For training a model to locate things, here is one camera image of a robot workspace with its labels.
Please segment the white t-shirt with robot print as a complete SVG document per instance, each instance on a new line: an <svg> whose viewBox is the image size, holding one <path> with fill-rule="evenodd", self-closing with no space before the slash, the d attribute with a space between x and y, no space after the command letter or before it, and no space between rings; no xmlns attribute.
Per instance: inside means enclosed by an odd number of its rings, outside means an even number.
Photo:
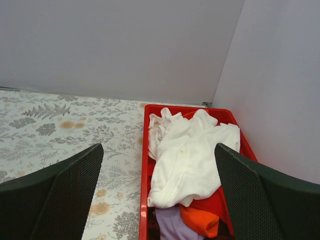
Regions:
<svg viewBox="0 0 320 240"><path fill-rule="evenodd" d="M222 143L239 152L240 128L219 123L204 109L191 119L167 107L149 115L148 155L155 160L147 205L166 209L207 199L221 186L215 147Z"/></svg>

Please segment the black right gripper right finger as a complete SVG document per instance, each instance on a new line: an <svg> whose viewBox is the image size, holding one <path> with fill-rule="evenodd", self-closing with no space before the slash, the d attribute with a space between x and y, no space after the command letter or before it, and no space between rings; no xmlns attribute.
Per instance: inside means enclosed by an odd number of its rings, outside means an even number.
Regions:
<svg viewBox="0 0 320 240"><path fill-rule="evenodd" d="M318 240L320 186L216 145L215 159L237 240Z"/></svg>

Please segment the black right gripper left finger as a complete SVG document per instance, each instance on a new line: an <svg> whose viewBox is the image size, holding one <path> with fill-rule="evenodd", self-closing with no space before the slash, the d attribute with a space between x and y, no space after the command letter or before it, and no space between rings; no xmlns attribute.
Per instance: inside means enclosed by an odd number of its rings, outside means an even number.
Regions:
<svg viewBox="0 0 320 240"><path fill-rule="evenodd" d="M104 157L100 143L0 185L2 240L80 240Z"/></svg>

